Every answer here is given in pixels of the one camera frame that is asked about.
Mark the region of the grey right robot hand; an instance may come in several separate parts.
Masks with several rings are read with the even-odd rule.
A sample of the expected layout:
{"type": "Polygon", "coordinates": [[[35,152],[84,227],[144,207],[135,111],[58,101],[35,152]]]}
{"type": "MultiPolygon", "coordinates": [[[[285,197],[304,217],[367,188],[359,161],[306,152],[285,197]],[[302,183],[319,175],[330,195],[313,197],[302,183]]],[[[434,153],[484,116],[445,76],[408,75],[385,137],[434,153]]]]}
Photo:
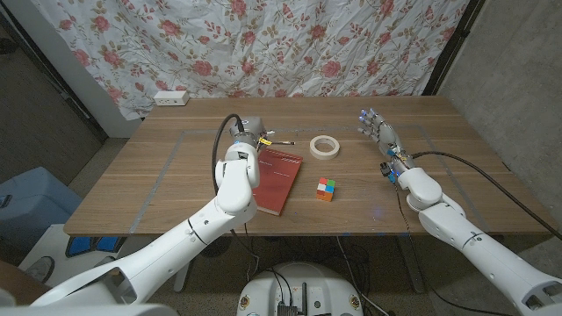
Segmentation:
{"type": "Polygon", "coordinates": [[[362,124],[358,131],[371,138],[378,145],[381,154],[388,160],[382,166],[384,176],[393,173],[399,177],[403,172],[415,167],[413,158],[407,154],[399,135],[381,114],[373,109],[368,111],[362,109],[358,119],[362,124]]]}

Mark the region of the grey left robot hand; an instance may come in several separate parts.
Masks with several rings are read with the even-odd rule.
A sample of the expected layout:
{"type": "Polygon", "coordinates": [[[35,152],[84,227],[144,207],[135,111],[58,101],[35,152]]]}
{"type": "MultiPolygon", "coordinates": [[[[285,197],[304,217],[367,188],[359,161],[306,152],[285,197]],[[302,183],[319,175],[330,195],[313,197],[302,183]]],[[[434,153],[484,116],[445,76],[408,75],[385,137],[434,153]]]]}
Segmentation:
{"type": "Polygon", "coordinates": [[[263,120],[260,117],[241,117],[241,126],[242,132],[239,131],[237,121],[229,127],[229,133],[234,138],[234,142],[247,143],[260,151],[263,146],[260,139],[268,139],[268,131],[264,127],[263,120]]]}

